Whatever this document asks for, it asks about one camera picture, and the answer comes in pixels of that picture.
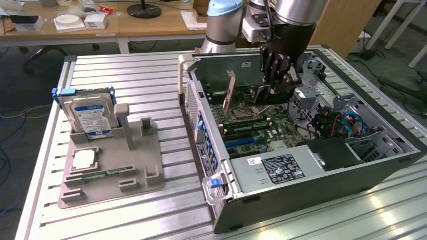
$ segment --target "power supply label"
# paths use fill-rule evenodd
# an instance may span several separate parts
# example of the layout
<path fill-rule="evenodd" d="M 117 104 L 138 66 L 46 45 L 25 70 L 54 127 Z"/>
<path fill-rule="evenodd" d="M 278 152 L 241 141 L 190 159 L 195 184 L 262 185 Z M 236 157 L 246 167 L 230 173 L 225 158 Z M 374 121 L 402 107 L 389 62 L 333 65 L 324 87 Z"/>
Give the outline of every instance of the power supply label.
<path fill-rule="evenodd" d="M 293 154 L 264 159 L 262 164 L 272 182 L 277 185 L 306 177 Z"/>

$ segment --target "aluminum table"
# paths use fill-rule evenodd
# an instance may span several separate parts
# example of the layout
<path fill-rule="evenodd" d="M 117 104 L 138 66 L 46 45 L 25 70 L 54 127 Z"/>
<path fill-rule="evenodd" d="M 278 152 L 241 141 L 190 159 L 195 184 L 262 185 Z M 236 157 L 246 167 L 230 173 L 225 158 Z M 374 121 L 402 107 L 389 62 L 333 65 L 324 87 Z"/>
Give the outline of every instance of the aluminum table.
<path fill-rule="evenodd" d="M 427 144 L 427 130 L 346 61 L 320 49 L 385 109 Z M 166 188 L 59 209 L 71 125 L 54 102 L 17 239 L 393 239 L 427 236 L 427 159 L 397 172 L 370 191 L 215 235 L 178 101 L 178 58 L 161 52 L 67 58 L 59 88 L 114 85 L 129 103 L 130 121 L 153 117 L 159 127 Z M 330 71 L 326 80 L 348 86 Z"/>

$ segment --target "lamp base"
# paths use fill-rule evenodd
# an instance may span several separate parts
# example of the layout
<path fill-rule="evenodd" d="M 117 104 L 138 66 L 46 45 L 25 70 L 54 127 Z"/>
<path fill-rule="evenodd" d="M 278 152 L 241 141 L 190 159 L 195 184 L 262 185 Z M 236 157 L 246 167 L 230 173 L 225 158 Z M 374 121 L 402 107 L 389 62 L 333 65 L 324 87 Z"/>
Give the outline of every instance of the lamp base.
<path fill-rule="evenodd" d="M 150 4 L 147 4 L 146 9 L 143 9 L 143 4 L 137 4 L 127 8 L 127 13 L 139 19 L 154 19 L 162 15 L 162 9 Z"/>

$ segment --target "red cable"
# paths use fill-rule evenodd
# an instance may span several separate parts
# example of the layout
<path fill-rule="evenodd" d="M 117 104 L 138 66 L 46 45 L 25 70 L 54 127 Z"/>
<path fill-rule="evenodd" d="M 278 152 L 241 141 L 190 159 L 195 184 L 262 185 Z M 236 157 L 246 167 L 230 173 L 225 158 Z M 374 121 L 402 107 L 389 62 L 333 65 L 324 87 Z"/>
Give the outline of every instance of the red cable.
<path fill-rule="evenodd" d="M 336 133 L 336 126 L 337 126 L 337 120 L 340 119 L 340 115 L 337 116 L 336 118 L 336 121 L 334 121 L 334 127 L 333 127 L 333 133 L 332 133 L 332 137 L 334 136 L 334 133 Z"/>

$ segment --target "hard drive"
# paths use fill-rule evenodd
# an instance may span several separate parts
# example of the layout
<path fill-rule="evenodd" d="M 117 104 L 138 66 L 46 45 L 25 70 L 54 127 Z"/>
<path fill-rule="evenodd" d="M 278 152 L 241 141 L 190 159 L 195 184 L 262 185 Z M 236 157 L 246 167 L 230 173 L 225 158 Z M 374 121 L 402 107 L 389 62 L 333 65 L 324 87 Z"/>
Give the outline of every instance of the hard drive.
<path fill-rule="evenodd" d="M 90 140 L 113 137 L 113 129 L 121 124 L 115 116 L 115 89 L 53 91 L 54 99 L 67 115 L 73 132 L 86 133 Z"/>

